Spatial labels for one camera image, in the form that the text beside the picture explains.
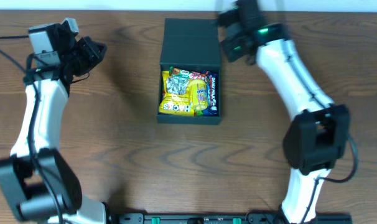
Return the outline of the yellow Mentos gum bottle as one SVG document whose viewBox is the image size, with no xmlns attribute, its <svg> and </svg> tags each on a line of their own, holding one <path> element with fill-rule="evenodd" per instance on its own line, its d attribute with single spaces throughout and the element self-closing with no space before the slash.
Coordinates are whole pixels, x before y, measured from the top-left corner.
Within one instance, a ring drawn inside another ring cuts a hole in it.
<svg viewBox="0 0 377 224">
<path fill-rule="evenodd" d="M 188 84 L 190 90 L 190 102 L 194 111 L 203 111 L 208 108 L 207 83 L 202 79 L 192 80 Z"/>
</svg>

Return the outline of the dark green box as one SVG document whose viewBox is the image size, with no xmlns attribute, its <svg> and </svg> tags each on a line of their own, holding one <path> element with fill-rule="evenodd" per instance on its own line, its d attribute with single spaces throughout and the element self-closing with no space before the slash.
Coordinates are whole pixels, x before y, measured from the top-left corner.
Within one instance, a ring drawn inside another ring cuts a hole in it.
<svg viewBox="0 0 377 224">
<path fill-rule="evenodd" d="M 171 66 L 221 76 L 221 55 L 216 20 L 166 18 L 160 71 Z M 158 123 L 218 125 L 221 122 L 221 79 L 216 81 L 215 116 L 179 116 L 157 113 Z"/>
</svg>

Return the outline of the green red KitKat Milo bar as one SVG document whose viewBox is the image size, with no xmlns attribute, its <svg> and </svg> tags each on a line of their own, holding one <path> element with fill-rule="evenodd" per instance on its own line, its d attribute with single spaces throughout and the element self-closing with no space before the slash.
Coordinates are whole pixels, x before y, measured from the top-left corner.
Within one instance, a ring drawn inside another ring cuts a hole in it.
<svg viewBox="0 0 377 224">
<path fill-rule="evenodd" d="M 170 75 L 173 77 L 186 78 L 191 80 L 206 80 L 207 76 L 204 73 L 192 72 L 188 70 L 183 70 L 181 68 L 170 67 Z"/>
</svg>

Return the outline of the blue Oreo cookie pack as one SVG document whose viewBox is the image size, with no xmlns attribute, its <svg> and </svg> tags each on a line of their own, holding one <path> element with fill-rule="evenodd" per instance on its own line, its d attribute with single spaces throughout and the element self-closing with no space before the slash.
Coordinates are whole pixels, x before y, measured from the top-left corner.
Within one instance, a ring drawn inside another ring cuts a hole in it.
<svg viewBox="0 0 377 224">
<path fill-rule="evenodd" d="M 208 108 L 203 112 L 205 116 L 216 116 L 218 114 L 218 74 L 206 71 L 207 90 L 208 90 Z"/>
</svg>

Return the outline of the yellow Hacks candy bag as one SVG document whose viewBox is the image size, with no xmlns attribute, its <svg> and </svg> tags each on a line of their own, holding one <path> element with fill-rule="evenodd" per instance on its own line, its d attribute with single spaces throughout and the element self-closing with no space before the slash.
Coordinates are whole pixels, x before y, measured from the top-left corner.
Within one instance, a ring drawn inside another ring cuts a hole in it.
<svg viewBox="0 0 377 224">
<path fill-rule="evenodd" d="M 194 116 L 188 85 L 191 79 L 171 76 L 162 72 L 163 91 L 159 113 L 176 116 Z"/>
</svg>

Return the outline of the purple Dairy Milk bar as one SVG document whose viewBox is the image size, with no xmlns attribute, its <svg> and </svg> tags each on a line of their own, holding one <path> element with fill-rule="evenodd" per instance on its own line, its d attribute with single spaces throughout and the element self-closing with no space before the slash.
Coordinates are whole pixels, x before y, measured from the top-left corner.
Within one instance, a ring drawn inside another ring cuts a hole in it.
<svg viewBox="0 0 377 224">
<path fill-rule="evenodd" d="M 208 111 L 211 115 L 216 115 L 218 112 L 217 107 L 217 82 L 218 74 L 213 72 L 208 72 L 208 86 L 209 86 L 209 106 Z"/>
</svg>

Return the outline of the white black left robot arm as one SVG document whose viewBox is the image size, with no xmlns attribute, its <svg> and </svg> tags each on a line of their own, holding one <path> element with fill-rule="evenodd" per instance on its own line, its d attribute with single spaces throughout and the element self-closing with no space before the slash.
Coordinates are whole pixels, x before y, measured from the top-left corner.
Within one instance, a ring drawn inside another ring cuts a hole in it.
<svg viewBox="0 0 377 224">
<path fill-rule="evenodd" d="M 9 157 L 0 159 L 0 189 L 16 220 L 106 223 L 104 203 L 84 196 L 60 153 L 63 111 L 70 87 L 89 77 L 105 44 L 79 37 L 75 19 L 31 27 L 33 51 L 21 66 L 27 104 Z"/>
</svg>

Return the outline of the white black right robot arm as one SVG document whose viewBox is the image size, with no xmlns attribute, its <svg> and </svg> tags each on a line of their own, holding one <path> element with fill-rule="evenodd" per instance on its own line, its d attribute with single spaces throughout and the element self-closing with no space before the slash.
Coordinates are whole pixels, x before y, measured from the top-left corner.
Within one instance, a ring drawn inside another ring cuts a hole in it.
<svg viewBox="0 0 377 224">
<path fill-rule="evenodd" d="M 291 123 L 282 141 L 290 166 L 287 193 L 275 214 L 248 213 L 248 223 L 351 223 L 349 214 L 316 212 L 318 197 L 345 149 L 358 170 L 358 149 L 350 135 L 350 112 L 336 104 L 302 62 L 283 12 L 269 23 L 257 1 L 236 1 L 222 9 L 217 23 L 225 30 L 221 47 L 230 62 L 241 57 L 257 65 L 281 97 Z"/>
</svg>

